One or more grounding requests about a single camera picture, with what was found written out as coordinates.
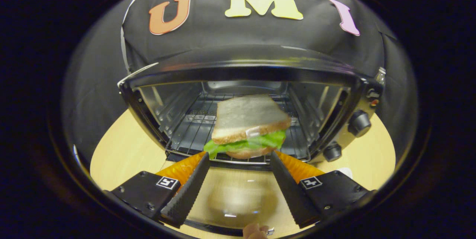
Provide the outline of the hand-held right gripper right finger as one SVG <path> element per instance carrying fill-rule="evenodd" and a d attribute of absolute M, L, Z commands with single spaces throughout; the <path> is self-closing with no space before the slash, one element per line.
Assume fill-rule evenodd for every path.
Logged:
<path fill-rule="evenodd" d="M 300 228 L 340 219 L 373 195 L 341 171 L 323 172 L 280 151 L 271 153 L 270 166 Z"/>

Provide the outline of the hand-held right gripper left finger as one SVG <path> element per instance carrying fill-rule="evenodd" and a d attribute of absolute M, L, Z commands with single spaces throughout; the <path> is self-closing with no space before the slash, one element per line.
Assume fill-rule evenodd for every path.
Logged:
<path fill-rule="evenodd" d="M 179 228 L 192 210 L 209 168 L 209 153 L 200 152 L 155 174 L 140 171 L 110 194 L 148 219 Z"/>

